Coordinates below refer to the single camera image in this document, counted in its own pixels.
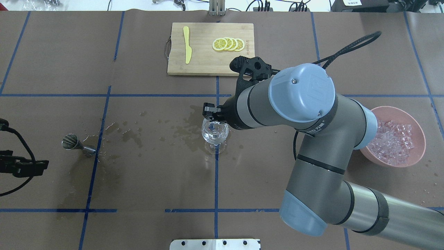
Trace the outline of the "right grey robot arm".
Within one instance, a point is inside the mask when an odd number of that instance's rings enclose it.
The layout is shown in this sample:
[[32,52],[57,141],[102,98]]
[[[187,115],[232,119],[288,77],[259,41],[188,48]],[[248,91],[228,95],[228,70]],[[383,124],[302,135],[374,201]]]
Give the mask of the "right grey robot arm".
[[336,93],[316,64],[284,70],[254,62],[239,72],[235,95],[205,103],[203,116],[237,130],[287,125],[304,138],[279,209],[303,234],[321,236],[329,224],[413,247],[442,250],[443,213],[344,180],[351,154],[376,135],[371,110]]

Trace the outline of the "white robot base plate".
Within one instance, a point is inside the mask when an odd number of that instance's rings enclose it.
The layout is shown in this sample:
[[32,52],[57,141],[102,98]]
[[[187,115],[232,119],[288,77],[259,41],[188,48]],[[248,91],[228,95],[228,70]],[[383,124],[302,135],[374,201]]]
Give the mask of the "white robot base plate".
[[259,239],[177,239],[170,250],[261,250]]

